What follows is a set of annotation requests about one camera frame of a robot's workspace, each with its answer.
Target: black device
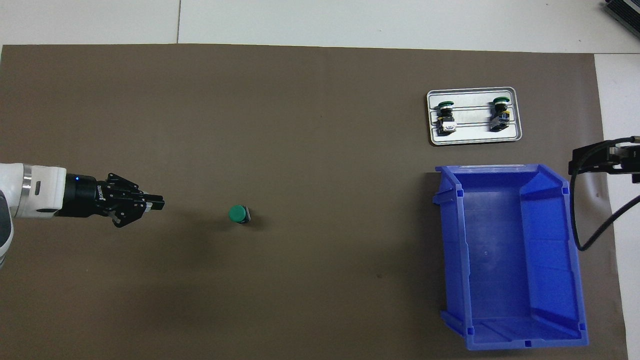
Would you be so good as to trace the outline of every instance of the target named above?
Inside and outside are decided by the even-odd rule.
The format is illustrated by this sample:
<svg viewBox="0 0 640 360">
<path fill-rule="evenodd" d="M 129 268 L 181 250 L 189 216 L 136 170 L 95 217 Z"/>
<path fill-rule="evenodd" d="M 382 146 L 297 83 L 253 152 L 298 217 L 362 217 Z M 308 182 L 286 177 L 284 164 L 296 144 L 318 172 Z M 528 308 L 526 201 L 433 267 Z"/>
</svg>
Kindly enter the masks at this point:
<svg viewBox="0 0 640 360">
<path fill-rule="evenodd" d="M 569 161 L 569 207 L 571 213 L 571 225 L 575 245 L 580 251 L 588 249 L 594 241 L 627 210 L 640 202 L 640 195 L 634 197 L 611 215 L 591 235 L 584 245 L 578 239 L 578 230 L 575 225 L 575 209 L 573 190 L 576 177 L 585 172 L 607 172 L 608 174 L 631 174 L 634 184 L 640 183 L 640 145 L 618 146 L 621 143 L 640 143 L 640 136 L 605 140 L 573 150 L 573 158 Z"/>
<path fill-rule="evenodd" d="M 607 0 L 604 10 L 640 38 L 640 0 Z"/>
</svg>

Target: silver tray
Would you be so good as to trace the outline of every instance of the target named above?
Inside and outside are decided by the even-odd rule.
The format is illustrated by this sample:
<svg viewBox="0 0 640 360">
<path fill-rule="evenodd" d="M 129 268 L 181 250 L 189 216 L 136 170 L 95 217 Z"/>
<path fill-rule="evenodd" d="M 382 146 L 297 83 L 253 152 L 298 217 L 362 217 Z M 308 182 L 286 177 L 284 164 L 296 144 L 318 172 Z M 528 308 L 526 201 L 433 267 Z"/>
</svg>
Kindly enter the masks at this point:
<svg viewBox="0 0 640 360">
<path fill-rule="evenodd" d="M 500 96 L 511 99 L 507 104 L 511 116 L 509 127 L 494 133 L 489 130 L 489 122 L 493 118 L 493 99 Z M 438 135 L 438 104 L 442 101 L 454 103 L 453 117 L 457 126 L 456 131 L 449 135 Z M 432 90 L 427 94 L 427 113 L 433 145 L 514 142 L 522 137 L 516 90 L 510 86 Z"/>
</svg>

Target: plastic storage bin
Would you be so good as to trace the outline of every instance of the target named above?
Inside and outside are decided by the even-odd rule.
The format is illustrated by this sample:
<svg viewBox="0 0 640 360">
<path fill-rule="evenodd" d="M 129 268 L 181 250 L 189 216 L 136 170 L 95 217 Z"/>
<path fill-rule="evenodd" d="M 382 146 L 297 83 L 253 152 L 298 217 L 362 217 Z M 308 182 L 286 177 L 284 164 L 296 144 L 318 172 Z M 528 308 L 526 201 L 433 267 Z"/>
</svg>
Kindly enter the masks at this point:
<svg viewBox="0 0 640 360">
<path fill-rule="evenodd" d="M 469 350 L 587 345 L 568 182 L 545 165 L 436 171 L 445 323 Z"/>
</svg>

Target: green push button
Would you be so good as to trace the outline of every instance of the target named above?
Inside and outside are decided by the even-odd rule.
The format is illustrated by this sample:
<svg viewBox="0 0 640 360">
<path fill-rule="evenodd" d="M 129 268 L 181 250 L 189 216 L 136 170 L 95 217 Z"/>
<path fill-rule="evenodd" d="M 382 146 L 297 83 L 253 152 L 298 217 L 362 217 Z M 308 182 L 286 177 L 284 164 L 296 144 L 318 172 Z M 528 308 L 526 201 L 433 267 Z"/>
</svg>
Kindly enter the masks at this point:
<svg viewBox="0 0 640 360">
<path fill-rule="evenodd" d="M 493 100 L 493 103 L 495 104 L 496 102 L 509 102 L 509 98 L 506 96 L 500 96 L 500 97 L 496 97 Z"/>
<path fill-rule="evenodd" d="M 245 224 L 251 220 L 249 209 L 244 205 L 235 205 L 229 209 L 229 219 L 238 224 Z"/>
</svg>

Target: brown work surface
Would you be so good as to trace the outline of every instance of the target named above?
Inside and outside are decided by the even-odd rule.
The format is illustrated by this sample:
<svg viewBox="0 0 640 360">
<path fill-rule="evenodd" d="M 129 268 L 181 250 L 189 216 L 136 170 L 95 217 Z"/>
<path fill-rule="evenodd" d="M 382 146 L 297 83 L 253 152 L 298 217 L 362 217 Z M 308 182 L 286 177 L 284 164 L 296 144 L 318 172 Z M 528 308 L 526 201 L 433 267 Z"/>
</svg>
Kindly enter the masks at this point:
<svg viewBox="0 0 640 360">
<path fill-rule="evenodd" d="M 523 138 L 431 146 L 425 94 L 486 86 L 516 89 Z M 611 231 L 580 254 L 588 347 L 471 352 L 439 315 L 434 167 L 565 174 L 602 139 L 590 54 L 6 45 L 0 101 L 1 162 L 115 172 L 166 199 L 122 229 L 16 220 L 2 359 L 627 356 Z M 580 183 L 587 234 L 611 210 L 604 177 Z"/>
</svg>

